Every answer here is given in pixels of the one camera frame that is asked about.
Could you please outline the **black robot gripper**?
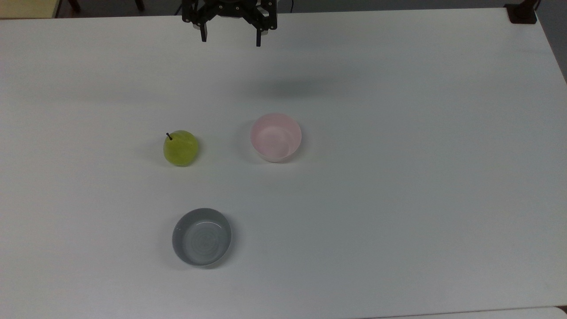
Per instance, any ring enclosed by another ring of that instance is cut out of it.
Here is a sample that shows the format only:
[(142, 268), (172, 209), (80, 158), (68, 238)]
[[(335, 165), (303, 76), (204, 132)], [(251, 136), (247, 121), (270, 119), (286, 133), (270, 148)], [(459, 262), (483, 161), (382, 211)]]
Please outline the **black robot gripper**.
[(256, 46), (264, 31), (278, 27), (277, 0), (183, 0), (182, 20), (200, 30), (207, 42), (207, 22), (216, 17), (243, 19), (256, 29)]

